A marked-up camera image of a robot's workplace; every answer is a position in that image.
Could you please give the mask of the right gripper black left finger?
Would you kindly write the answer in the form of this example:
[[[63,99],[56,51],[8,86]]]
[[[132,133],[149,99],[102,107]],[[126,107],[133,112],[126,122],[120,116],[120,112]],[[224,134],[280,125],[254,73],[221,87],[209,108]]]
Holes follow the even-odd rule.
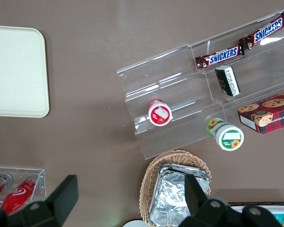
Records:
[[[36,201],[23,209],[24,226],[63,226],[78,198],[77,176],[68,175],[45,201]]]

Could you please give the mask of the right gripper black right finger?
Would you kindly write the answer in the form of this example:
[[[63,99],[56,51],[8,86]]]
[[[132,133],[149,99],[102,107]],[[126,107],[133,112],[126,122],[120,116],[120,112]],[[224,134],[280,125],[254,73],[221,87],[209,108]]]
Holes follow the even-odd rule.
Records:
[[[228,208],[220,199],[209,199],[194,175],[185,176],[185,200],[190,216],[181,227],[222,227],[226,223]]]

